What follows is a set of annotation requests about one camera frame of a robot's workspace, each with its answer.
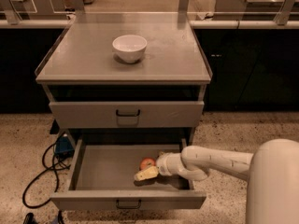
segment gray cabinet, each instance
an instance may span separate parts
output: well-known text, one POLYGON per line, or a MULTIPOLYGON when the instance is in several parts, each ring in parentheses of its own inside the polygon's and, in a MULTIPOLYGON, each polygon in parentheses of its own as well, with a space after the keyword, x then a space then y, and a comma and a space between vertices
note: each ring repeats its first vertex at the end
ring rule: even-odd
POLYGON ((211 76, 192 29, 177 13, 82 14, 37 76, 76 148, 60 209, 200 208, 205 193, 179 176, 135 182, 143 158, 192 144, 211 76), (120 62, 119 35, 148 40, 120 62))

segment speckled floor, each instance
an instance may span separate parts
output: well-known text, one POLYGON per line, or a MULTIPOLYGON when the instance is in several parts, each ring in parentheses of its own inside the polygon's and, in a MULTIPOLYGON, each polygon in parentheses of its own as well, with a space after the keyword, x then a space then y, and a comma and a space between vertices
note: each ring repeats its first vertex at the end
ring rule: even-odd
MULTIPOLYGON (((42 115, 0 115, 0 223, 22 223, 33 212, 38 223, 52 223, 58 210, 53 203, 39 209, 22 204, 28 183, 44 170, 41 157, 56 135, 49 134, 53 117, 42 115)), ((299 113, 209 113, 196 130, 194 144, 203 147, 254 152, 262 143, 288 138, 299 141, 299 113)), ((64 189, 67 171, 60 173, 64 189)), ((64 211, 65 223, 245 223, 246 183, 211 171, 195 189, 206 192, 199 210, 172 211, 64 211)), ((29 204, 46 201, 55 188, 52 173, 40 178, 27 194, 29 204)))

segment drawer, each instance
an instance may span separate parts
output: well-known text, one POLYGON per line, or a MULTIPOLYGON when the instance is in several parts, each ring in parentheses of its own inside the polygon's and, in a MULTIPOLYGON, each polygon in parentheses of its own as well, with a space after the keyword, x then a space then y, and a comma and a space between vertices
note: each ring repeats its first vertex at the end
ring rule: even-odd
POLYGON ((133 144, 101 143, 96 140, 90 133, 78 140, 66 182, 68 186, 65 192, 51 195, 51 200, 59 209, 197 209, 203 204, 205 193, 195 191, 192 182, 179 176, 134 181, 134 174, 143 158, 156 158, 160 151, 180 152, 185 144, 184 139, 167 144, 151 143, 150 138, 146 143, 140 140, 133 144))
POLYGON ((203 102, 51 102, 60 128, 196 127, 203 102))

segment bowl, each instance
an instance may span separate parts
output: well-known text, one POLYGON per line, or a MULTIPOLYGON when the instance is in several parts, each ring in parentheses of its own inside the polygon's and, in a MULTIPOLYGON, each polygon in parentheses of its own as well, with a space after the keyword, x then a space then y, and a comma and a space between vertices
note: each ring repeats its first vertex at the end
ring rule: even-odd
POLYGON ((113 43, 114 52, 126 63, 135 63, 144 54, 147 40, 140 35, 122 35, 113 43))

